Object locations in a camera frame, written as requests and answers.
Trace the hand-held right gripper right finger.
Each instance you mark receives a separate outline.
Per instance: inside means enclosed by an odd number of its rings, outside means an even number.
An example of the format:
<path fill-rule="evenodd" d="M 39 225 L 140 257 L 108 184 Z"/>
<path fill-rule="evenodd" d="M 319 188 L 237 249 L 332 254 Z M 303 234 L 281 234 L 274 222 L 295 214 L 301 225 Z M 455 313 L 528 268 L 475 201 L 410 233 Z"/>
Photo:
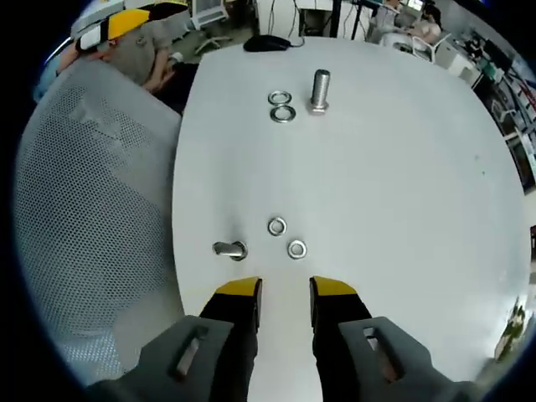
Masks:
<path fill-rule="evenodd" d="M 386 317 L 372 317 L 350 285 L 309 280 L 312 351 L 325 401 L 473 401 L 471 382 L 434 368 L 428 349 Z"/>

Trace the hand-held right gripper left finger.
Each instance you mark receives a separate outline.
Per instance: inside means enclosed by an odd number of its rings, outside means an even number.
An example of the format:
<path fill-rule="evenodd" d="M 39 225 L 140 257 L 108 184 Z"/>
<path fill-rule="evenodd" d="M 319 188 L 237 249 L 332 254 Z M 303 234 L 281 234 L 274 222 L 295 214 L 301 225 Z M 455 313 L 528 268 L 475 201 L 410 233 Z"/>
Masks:
<path fill-rule="evenodd" d="M 121 382 L 135 401 L 245 401 L 258 350 L 262 280 L 230 281 L 197 316 L 141 350 Z"/>

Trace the person's left hand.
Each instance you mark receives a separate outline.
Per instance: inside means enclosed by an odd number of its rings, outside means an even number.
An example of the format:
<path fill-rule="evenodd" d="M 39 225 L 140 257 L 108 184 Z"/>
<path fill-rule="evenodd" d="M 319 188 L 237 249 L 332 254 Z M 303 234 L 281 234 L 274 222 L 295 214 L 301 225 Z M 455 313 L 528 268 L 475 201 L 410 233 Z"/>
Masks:
<path fill-rule="evenodd" d="M 109 40 L 97 46 L 93 53 L 95 59 L 113 64 L 121 59 L 121 39 Z"/>

